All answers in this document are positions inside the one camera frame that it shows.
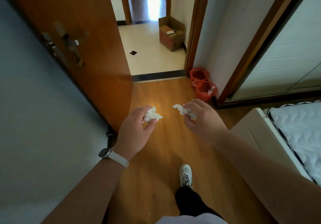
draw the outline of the black pants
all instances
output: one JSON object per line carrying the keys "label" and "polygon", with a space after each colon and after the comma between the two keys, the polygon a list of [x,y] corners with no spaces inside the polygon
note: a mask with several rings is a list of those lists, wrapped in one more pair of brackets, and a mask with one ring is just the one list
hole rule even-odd
{"label": "black pants", "polygon": [[199,216],[211,213],[222,218],[218,213],[208,207],[202,198],[189,186],[180,187],[175,194],[176,204],[181,216]]}

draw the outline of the person's left arm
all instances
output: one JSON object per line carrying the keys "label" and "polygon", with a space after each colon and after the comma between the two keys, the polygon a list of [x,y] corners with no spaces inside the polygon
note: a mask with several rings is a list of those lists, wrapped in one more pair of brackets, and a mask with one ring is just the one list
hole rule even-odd
{"label": "person's left arm", "polygon": [[[142,127],[142,118],[149,109],[151,106],[134,109],[120,127],[112,150],[128,161],[145,146],[155,127],[156,119],[151,120],[145,129]],[[42,224],[101,224],[123,170],[124,167],[112,159],[100,160]]]}

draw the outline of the leg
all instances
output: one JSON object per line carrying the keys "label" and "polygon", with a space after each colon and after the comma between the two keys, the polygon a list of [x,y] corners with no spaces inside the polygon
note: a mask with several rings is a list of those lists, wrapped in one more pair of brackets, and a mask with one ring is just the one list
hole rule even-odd
{"label": "leg", "polygon": [[181,187],[176,191],[175,199],[180,215],[199,216],[211,213],[222,218],[218,213],[209,208],[202,198],[191,189],[192,171],[189,165],[183,164],[179,170]]}

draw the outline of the cardboard box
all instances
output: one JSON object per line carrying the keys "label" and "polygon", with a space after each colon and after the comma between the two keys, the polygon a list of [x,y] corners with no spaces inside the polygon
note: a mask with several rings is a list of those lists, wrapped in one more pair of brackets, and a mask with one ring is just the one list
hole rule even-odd
{"label": "cardboard box", "polygon": [[[170,51],[183,47],[185,41],[185,25],[171,16],[158,19],[159,42]],[[177,34],[167,34],[167,31],[177,30]]]}

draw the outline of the white sneaker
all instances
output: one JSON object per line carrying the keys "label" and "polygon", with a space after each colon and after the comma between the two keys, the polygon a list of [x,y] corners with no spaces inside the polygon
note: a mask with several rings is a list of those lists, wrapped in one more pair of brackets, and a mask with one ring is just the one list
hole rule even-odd
{"label": "white sneaker", "polygon": [[192,170],[187,164],[183,164],[179,169],[180,186],[192,185]]}

